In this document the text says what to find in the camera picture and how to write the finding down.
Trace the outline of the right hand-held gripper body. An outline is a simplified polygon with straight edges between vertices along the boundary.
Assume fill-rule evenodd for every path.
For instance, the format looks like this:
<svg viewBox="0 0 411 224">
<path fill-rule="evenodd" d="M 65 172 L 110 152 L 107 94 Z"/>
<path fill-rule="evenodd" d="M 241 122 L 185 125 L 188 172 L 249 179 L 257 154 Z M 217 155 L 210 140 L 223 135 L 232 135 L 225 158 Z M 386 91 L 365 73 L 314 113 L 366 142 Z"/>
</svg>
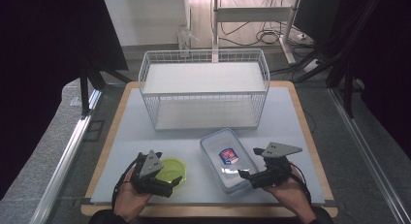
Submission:
<svg viewBox="0 0 411 224">
<path fill-rule="evenodd" d="M 253 174 L 254 178 L 249 180 L 254 189 L 280 185 L 290 177 L 299 184 L 302 184 L 302 181 L 293 175 L 291 163 L 287 159 L 288 155 L 302 152 L 301 147 L 270 142 L 269 145 L 263 149 L 265 150 L 263 154 L 258 156 L 263 157 L 266 169 Z"/>
</svg>

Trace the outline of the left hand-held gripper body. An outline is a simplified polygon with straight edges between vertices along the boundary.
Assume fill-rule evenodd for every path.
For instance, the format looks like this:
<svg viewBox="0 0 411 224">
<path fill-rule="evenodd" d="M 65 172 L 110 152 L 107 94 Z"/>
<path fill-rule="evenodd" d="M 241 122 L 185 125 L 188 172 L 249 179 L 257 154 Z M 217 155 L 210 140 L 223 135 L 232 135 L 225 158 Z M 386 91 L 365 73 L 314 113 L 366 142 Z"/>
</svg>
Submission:
<svg viewBox="0 0 411 224">
<path fill-rule="evenodd" d="M 162 169 L 162 162 L 153 150 L 147 154 L 140 153 L 130 179 L 134 189 L 140 194 L 170 198 L 174 188 L 168 182 L 156 178 Z"/>
</svg>

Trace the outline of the green plastic bowl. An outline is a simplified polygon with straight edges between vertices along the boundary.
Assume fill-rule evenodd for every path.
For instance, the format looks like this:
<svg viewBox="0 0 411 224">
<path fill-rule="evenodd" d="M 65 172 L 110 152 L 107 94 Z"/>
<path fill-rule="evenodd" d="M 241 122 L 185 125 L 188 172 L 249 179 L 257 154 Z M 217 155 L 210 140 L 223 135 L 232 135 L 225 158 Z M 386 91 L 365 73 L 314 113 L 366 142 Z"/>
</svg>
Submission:
<svg viewBox="0 0 411 224">
<path fill-rule="evenodd" d="M 180 177 L 177 186 L 182 185 L 186 179 L 186 164 L 178 158 L 165 158 L 161 160 L 163 169 L 157 174 L 156 178 L 171 183 Z"/>
</svg>

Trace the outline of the clear lidded food container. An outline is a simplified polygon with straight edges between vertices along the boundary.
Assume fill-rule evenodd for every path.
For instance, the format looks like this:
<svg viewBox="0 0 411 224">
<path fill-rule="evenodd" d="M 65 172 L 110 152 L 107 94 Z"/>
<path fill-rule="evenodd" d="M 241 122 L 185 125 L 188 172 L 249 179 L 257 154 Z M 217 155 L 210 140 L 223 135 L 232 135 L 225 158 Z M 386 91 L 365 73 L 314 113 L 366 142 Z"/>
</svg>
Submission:
<svg viewBox="0 0 411 224">
<path fill-rule="evenodd" d="M 222 190 L 228 194 L 250 185 L 238 170 L 258 173 L 258 167 L 243 147 L 236 133 L 229 128 L 214 132 L 200 140 L 200 149 Z"/>
</svg>

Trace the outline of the white wire shelf rack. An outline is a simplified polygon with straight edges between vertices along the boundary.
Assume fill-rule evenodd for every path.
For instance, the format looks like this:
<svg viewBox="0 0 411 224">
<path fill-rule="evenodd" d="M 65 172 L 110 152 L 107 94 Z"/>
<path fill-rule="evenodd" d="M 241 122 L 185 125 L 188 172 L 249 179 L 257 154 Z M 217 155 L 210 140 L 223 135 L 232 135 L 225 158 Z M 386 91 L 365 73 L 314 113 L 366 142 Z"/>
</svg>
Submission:
<svg viewBox="0 0 411 224">
<path fill-rule="evenodd" d="M 258 48 L 153 50 L 138 82 L 157 131 L 256 128 L 269 92 Z"/>
</svg>

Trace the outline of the person's right hand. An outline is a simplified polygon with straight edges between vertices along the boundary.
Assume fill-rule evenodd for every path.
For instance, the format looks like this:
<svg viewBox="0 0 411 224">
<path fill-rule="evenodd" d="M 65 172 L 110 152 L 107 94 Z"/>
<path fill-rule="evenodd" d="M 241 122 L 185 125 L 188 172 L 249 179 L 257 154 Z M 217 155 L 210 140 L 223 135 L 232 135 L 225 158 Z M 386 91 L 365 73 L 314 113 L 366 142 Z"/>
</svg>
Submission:
<svg viewBox="0 0 411 224">
<path fill-rule="evenodd" d="M 263 190 L 290 210 L 302 224 L 312 224 L 317 219 L 303 188 L 293 178 L 290 177 L 280 185 L 264 187 Z"/>
</svg>

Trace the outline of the person's left hand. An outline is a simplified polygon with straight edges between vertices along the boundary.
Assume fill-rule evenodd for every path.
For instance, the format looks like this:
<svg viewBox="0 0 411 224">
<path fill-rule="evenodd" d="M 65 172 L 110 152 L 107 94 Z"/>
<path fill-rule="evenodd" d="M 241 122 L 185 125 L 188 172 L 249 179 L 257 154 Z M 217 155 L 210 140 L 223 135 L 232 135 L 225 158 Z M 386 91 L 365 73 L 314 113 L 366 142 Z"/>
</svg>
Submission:
<svg viewBox="0 0 411 224">
<path fill-rule="evenodd" d="M 140 194 L 134 189 L 130 182 L 134 170 L 135 168 L 130 169 L 121 183 L 113 209 L 113 213 L 126 222 L 136 220 L 152 197 L 151 194 Z"/>
</svg>

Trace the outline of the grey table mat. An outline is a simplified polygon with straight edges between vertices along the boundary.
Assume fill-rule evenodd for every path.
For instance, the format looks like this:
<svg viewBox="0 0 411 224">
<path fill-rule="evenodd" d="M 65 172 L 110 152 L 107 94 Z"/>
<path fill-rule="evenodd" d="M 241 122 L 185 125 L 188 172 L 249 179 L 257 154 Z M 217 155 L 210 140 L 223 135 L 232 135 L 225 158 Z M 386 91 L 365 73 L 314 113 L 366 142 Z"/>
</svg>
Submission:
<svg viewBox="0 0 411 224">
<path fill-rule="evenodd" d="M 251 187 L 237 174 L 242 166 L 252 174 L 263 171 L 265 162 L 253 152 L 276 142 L 298 146 L 301 152 L 288 159 L 301 168 L 311 200 L 325 202 L 308 145 L 301 130 L 291 92 L 286 87 L 269 90 L 260 124 L 256 129 L 156 131 L 148 117 L 142 95 L 133 88 L 121 115 L 105 169 L 91 196 L 95 204 L 108 203 L 120 176 L 139 153 L 160 151 L 164 158 L 177 158 L 186 165 L 186 179 L 170 198 L 154 197 L 153 204 L 257 205 L 274 204 L 262 190 Z"/>
</svg>

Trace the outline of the black metal stand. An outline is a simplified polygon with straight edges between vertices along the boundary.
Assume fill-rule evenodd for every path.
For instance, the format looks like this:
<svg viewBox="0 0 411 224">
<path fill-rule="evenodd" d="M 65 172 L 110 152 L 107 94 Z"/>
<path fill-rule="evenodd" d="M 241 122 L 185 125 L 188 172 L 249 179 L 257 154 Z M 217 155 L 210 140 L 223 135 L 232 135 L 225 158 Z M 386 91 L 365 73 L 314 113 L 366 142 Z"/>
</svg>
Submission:
<svg viewBox="0 0 411 224">
<path fill-rule="evenodd" d="M 80 69 L 80 99 L 81 99 L 81 118 L 85 119 L 91 114 L 91 108 L 89 107 L 89 94 L 88 94 L 88 83 L 91 82 L 92 86 L 97 90 L 103 90 L 106 86 L 106 82 L 101 75 L 101 72 L 108 73 L 110 76 L 128 83 L 132 80 L 128 77 L 120 74 L 119 72 L 104 68 L 102 66 L 94 66 L 86 54 L 82 51 L 79 52 L 79 58 L 81 60 L 82 66 Z"/>
<path fill-rule="evenodd" d="M 353 117 L 352 93 L 354 72 L 352 69 L 352 60 L 354 57 L 355 44 L 364 32 L 365 26 L 369 22 L 379 1 L 380 0 L 363 1 L 360 9 L 353 15 L 354 19 L 346 23 L 346 39 L 338 53 L 305 75 L 293 79 L 294 83 L 304 82 L 326 69 L 332 68 L 326 79 L 326 86 L 337 87 L 341 80 L 344 80 L 342 107 L 349 117 Z"/>
</svg>

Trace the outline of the white power strip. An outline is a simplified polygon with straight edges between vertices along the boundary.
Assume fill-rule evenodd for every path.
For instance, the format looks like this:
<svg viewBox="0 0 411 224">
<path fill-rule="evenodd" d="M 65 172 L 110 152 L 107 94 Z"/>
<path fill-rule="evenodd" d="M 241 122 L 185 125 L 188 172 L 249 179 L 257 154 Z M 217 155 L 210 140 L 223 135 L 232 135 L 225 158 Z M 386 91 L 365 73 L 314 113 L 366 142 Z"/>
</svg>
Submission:
<svg viewBox="0 0 411 224">
<path fill-rule="evenodd" d="M 312 71 L 313 69 L 315 69 L 317 66 L 319 66 L 321 64 L 321 61 L 319 59 L 313 59 L 311 62 L 309 62 L 305 67 L 304 67 L 304 71 L 306 73 Z"/>
</svg>

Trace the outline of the clear plastic bottle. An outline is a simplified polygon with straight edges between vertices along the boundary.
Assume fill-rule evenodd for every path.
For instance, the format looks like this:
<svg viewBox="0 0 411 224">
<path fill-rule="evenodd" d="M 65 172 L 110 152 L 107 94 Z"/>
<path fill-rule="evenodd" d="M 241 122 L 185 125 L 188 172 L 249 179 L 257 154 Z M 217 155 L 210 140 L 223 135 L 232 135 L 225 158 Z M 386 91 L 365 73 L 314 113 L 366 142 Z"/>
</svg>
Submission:
<svg viewBox="0 0 411 224">
<path fill-rule="evenodd" d="M 194 36 L 186 24 L 180 24 L 177 31 L 177 42 L 179 55 L 182 58 L 190 56 L 191 41 L 198 42 L 200 39 Z"/>
</svg>

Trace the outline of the black curtain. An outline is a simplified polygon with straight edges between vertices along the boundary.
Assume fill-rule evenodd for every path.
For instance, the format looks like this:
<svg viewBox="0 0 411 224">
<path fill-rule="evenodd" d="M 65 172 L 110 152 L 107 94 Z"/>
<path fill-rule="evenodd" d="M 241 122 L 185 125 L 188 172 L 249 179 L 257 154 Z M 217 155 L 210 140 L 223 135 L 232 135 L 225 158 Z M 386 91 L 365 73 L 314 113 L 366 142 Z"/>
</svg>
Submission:
<svg viewBox="0 0 411 224">
<path fill-rule="evenodd" d="M 84 70 L 126 70 L 104 0 L 0 0 L 0 200 Z"/>
<path fill-rule="evenodd" d="M 338 53 L 368 0 L 340 0 L 326 50 Z M 376 0 L 350 51 L 353 75 L 364 83 L 370 112 L 411 158 L 411 0 Z"/>
</svg>

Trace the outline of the aluminium floor rail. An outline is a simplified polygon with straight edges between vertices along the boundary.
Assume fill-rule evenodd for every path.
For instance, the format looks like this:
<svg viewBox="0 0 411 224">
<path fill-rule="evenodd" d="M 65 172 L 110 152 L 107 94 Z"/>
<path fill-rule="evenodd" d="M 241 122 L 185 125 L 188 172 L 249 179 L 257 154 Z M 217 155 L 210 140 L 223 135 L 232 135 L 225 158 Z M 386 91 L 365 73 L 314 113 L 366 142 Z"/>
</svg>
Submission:
<svg viewBox="0 0 411 224">
<path fill-rule="evenodd" d="M 70 170 L 72 161 L 74 160 L 80 142 L 84 136 L 84 133 L 90 123 L 91 116 L 95 111 L 95 107 L 100 99 L 102 92 L 93 90 L 90 97 L 87 100 L 86 107 L 88 112 L 85 117 L 81 117 L 77 122 L 76 127 L 68 141 L 62 156 L 54 170 L 54 173 L 47 185 L 47 188 L 37 205 L 36 210 L 29 222 L 29 224 L 46 224 L 47 219 L 52 211 L 52 208 L 57 199 L 57 195 L 65 181 L 66 175 Z"/>
<path fill-rule="evenodd" d="M 355 119 L 350 117 L 343 107 L 343 98 L 336 88 L 328 88 L 332 101 L 337 108 L 348 132 L 350 133 L 357 149 L 359 150 L 368 170 L 370 171 L 377 187 L 379 188 L 386 204 L 393 214 L 397 224 L 411 224 L 411 215 L 406 210 L 393 185 L 389 182 L 382 167 L 372 153 L 363 133 L 359 129 Z"/>
</svg>

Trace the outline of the white desk frame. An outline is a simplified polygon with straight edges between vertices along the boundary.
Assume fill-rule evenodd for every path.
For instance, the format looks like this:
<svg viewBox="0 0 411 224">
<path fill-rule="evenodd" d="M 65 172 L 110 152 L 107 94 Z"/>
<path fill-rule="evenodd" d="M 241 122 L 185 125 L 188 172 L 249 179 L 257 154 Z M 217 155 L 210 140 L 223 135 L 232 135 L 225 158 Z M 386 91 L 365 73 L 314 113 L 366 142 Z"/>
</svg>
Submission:
<svg viewBox="0 0 411 224">
<path fill-rule="evenodd" d="M 218 49 L 218 27 L 221 22 L 286 22 L 285 31 L 279 36 L 279 43 L 289 65 L 295 65 L 296 59 L 289 47 L 288 40 L 300 0 L 295 0 L 290 7 L 263 8 L 219 8 L 219 1 L 212 0 L 212 48 Z"/>
</svg>

